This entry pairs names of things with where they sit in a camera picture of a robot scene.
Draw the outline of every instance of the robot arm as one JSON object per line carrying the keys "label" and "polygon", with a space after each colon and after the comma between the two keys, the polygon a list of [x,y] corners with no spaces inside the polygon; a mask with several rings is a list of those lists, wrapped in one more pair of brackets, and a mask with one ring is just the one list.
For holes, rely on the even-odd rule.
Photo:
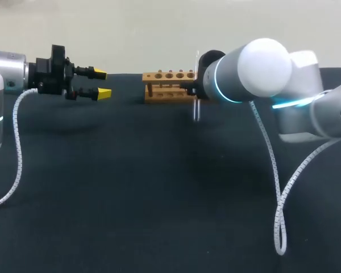
{"label": "robot arm", "polygon": [[74,90],[74,75],[105,80],[107,73],[93,67],[75,67],[60,45],[52,46],[49,59],[37,58],[35,63],[28,63],[23,54],[0,51],[0,75],[4,80],[4,92],[8,94],[20,95],[25,89],[37,88],[39,94],[65,94],[68,100],[75,100],[77,96],[93,100],[111,96],[109,89]]}
{"label": "robot arm", "polygon": [[270,97],[285,142],[341,138],[341,86],[324,92],[312,51],[289,53],[272,39],[254,40],[227,55],[209,51],[199,60],[198,78],[181,87],[218,102]]}
{"label": "robot arm", "polygon": [[110,89],[73,88],[75,74],[100,80],[107,77],[106,72],[93,67],[75,67],[65,57],[65,48],[59,45],[52,46],[52,56],[49,59],[37,58],[35,63],[28,63],[23,54],[0,51],[0,147],[4,93],[18,96],[26,89],[36,88],[39,94],[64,94],[68,100],[86,97],[97,101],[111,96]]}

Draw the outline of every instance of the white wall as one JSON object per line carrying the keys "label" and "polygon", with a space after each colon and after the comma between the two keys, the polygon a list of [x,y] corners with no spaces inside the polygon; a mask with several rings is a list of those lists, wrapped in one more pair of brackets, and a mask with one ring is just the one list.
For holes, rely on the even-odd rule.
{"label": "white wall", "polygon": [[341,0],[0,0],[0,50],[109,73],[192,69],[196,51],[269,37],[341,67]]}

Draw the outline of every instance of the black table surface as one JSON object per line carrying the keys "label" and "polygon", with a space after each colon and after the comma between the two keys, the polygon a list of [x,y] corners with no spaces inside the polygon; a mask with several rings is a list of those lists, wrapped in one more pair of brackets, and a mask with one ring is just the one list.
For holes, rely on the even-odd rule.
{"label": "black table surface", "polygon": [[[322,69],[325,89],[341,68]],[[297,180],[285,207],[288,249],[273,244],[271,163],[247,104],[145,105],[141,75],[110,75],[113,97],[26,98],[20,186],[0,207],[0,272],[341,272],[341,143]],[[5,97],[0,198],[16,174]],[[321,143],[279,140],[257,107],[281,184]]]}

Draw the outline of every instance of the white cable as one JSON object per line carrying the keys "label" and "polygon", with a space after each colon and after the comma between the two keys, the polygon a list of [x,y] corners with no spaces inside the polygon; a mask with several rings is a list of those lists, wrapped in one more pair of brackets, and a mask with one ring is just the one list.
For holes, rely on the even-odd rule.
{"label": "white cable", "polygon": [[[261,121],[261,118],[259,116],[259,113],[256,109],[256,106],[253,101],[250,103],[250,107],[254,113],[255,119],[257,124],[259,125],[260,131],[263,134],[265,143],[267,144],[268,147],[268,152],[269,156],[272,161],[272,167],[273,167],[273,174],[274,174],[274,182],[275,182],[275,191],[276,191],[276,196],[277,196],[277,203],[279,203],[279,200],[281,198],[280,194],[280,185],[279,185],[279,176],[278,176],[278,169],[277,169],[277,162],[275,160],[274,152],[273,152],[273,147],[271,144],[271,141],[269,140],[268,133],[264,127],[263,122]],[[285,230],[285,221],[284,221],[284,215],[283,215],[283,210],[280,211],[280,213],[276,214],[275,222],[274,222],[274,229],[277,230],[277,232],[274,233],[274,241],[277,240],[278,243],[280,242],[280,232],[282,234],[282,246],[285,245],[286,247],[286,230]],[[276,251],[279,253],[281,251],[280,247],[276,246]]]}
{"label": "white cable", "polygon": [[[274,220],[274,245],[275,245],[275,249],[277,251],[277,253],[279,255],[284,255],[285,250],[286,250],[286,241],[285,243],[282,240],[282,246],[280,247],[280,241],[278,238],[279,235],[279,218],[281,215],[281,213],[283,213],[283,207],[284,207],[284,203],[286,198],[288,197],[288,194],[294,184],[294,182],[296,182],[297,178],[299,177],[299,175],[301,174],[301,172],[307,167],[307,165],[312,161],[312,159],[314,159],[320,152],[322,152],[324,149],[330,147],[331,145],[335,144],[336,142],[340,141],[341,139],[333,139],[330,140],[329,142],[319,146],[316,150],[314,150],[309,156],[307,156],[307,158],[301,163],[301,165],[296,169],[296,171],[294,172],[294,174],[291,176],[291,178],[289,179],[287,185],[285,186],[283,193],[281,194],[280,200],[278,202],[278,206],[275,212],[275,220]],[[286,233],[285,230],[285,225],[282,225],[282,234]]]}
{"label": "white cable", "polygon": [[20,146],[20,138],[19,138],[19,130],[18,130],[18,108],[20,102],[25,98],[25,96],[29,94],[38,93],[37,89],[30,89],[23,92],[15,102],[14,110],[13,110],[13,125],[14,125],[14,137],[15,137],[15,145],[16,145],[16,154],[18,156],[18,170],[16,172],[16,178],[13,186],[9,190],[9,192],[0,199],[0,205],[3,204],[9,197],[15,192],[16,188],[19,185],[20,177],[22,176],[23,171],[23,160],[22,160],[22,148]]}

